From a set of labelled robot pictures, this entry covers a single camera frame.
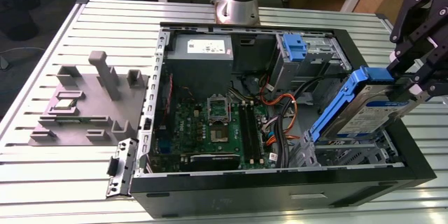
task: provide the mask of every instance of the case latch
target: case latch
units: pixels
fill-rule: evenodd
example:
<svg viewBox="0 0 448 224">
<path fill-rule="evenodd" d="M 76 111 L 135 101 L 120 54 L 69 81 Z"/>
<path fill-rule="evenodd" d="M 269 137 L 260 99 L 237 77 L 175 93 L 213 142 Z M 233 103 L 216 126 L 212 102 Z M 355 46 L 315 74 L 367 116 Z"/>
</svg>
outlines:
<svg viewBox="0 0 448 224">
<path fill-rule="evenodd" d="M 107 174 L 111 176 L 105 198 L 131 197 L 129 188 L 135 173 L 135 155 L 139 140 L 128 138 L 119 142 L 115 156 L 111 157 Z"/>
</svg>

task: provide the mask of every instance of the slotted metal table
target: slotted metal table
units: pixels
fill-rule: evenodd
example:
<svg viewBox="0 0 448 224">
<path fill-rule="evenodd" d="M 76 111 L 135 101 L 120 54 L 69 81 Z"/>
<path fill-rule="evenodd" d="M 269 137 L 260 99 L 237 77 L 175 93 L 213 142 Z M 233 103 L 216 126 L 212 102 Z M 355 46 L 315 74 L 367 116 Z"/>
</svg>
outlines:
<svg viewBox="0 0 448 224">
<path fill-rule="evenodd" d="M 372 67 L 388 65 L 391 25 L 371 14 L 260 8 L 263 25 L 345 29 Z M 117 73 L 153 74 L 160 22 L 213 23 L 209 5 L 88 0 L 77 3 L 0 123 L 0 222 L 104 223 L 151 221 L 133 199 L 105 200 L 108 159 L 116 147 L 31 147 L 29 134 L 59 84 L 60 65 L 89 66 L 105 51 Z M 435 98 L 403 118 L 437 179 L 359 207 L 212 216 L 184 223 L 447 223 L 448 106 Z"/>
</svg>

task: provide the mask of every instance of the floor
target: floor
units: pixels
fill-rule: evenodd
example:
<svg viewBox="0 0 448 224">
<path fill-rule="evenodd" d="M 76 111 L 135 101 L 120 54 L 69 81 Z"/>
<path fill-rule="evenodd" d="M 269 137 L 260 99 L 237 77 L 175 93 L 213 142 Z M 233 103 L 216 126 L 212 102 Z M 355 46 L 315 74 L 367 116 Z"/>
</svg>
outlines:
<svg viewBox="0 0 448 224">
<path fill-rule="evenodd" d="M 45 49 L 73 7 L 75 1 L 76 0 L 40 0 L 40 6 L 31 10 L 32 19 L 40 30 L 39 35 L 27 41 L 11 41 L 7 36 L 0 33 L 0 52 L 17 47 L 37 47 Z M 171 0 L 171 2 L 208 4 L 209 0 Z M 283 2 L 281 0 L 259 0 L 259 5 L 265 7 L 281 7 Z M 43 51 L 40 50 L 15 50 L 1 54 L 11 66 L 7 71 L 0 71 L 0 119 L 8 111 L 41 55 Z"/>
</svg>

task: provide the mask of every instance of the expansion slot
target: expansion slot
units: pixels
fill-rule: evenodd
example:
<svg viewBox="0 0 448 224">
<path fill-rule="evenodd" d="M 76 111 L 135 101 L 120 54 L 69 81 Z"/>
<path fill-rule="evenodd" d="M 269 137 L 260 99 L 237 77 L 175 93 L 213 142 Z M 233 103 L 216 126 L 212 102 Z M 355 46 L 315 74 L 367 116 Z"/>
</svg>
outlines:
<svg viewBox="0 0 448 224">
<path fill-rule="evenodd" d="M 253 164 L 261 160 L 257 123 L 253 106 L 240 105 L 240 126 L 243 135 L 244 161 Z"/>
</svg>

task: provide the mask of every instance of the power supply label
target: power supply label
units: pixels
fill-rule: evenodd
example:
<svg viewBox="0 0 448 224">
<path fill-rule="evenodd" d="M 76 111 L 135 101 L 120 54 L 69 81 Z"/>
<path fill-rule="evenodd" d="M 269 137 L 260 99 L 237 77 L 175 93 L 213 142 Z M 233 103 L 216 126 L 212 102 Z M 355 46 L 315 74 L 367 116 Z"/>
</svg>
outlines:
<svg viewBox="0 0 448 224">
<path fill-rule="evenodd" d="M 224 40 L 191 39 L 187 53 L 189 54 L 225 54 Z"/>
<path fill-rule="evenodd" d="M 365 136 L 388 121 L 389 115 L 397 113 L 409 102 L 368 102 L 337 133 L 339 137 Z"/>
</svg>

